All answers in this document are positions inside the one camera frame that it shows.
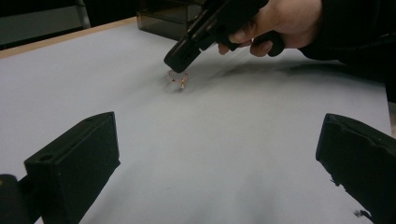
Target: black object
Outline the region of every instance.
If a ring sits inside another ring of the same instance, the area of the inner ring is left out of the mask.
[[[327,114],[317,160],[374,223],[396,223],[396,139],[355,119]]]
[[[61,7],[73,7],[76,0],[1,0],[0,17],[50,10]]]
[[[136,19],[140,30],[179,40],[201,11],[191,0],[137,0]]]
[[[223,43],[230,50],[235,50],[239,45],[231,43],[228,36],[251,20],[267,3],[268,0],[205,1],[193,25],[168,52],[164,62],[180,73],[198,57],[201,50],[206,50],[214,42]],[[270,56],[276,56],[284,48],[282,39],[275,31],[264,34],[257,40],[273,41],[274,45],[268,54]]]
[[[120,21],[136,15],[134,0],[83,0],[91,27]]]
[[[120,165],[113,112],[84,119],[27,159],[19,183],[0,175],[0,223],[79,223]]]

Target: white paper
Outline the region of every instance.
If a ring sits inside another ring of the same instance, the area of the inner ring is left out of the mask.
[[[121,165],[81,223],[371,223],[315,160],[326,113],[390,133],[381,83],[298,50],[203,52],[183,91],[175,41],[136,24],[0,60],[0,171],[79,121],[116,114]]]

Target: human hand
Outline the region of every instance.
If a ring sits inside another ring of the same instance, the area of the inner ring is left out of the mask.
[[[262,57],[273,46],[272,41],[253,43],[255,37],[275,30],[286,49],[299,49],[312,43],[318,34],[322,13],[321,0],[269,0],[259,13],[235,34],[230,41],[240,48],[250,46],[250,53]],[[219,43],[219,53],[224,55],[228,47]]]

